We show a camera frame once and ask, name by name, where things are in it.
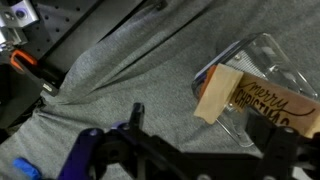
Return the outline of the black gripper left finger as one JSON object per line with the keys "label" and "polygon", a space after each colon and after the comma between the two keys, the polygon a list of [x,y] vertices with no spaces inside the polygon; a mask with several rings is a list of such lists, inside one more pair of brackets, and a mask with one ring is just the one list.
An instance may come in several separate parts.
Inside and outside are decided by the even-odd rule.
{"label": "black gripper left finger", "polygon": [[129,119],[129,127],[132,130],[141,129],[144,122],[145,106],[143,103],[134,103]]}

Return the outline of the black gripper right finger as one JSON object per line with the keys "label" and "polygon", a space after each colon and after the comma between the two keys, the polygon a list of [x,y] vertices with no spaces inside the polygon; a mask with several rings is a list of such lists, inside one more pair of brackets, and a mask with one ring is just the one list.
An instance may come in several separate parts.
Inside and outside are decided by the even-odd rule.
{"label": "black gripper right finger", "polygon": [[248,115],[245,131],[262,155],[271,145],[276,129],[277,126],[265,116],[258,113],[250,113]]}

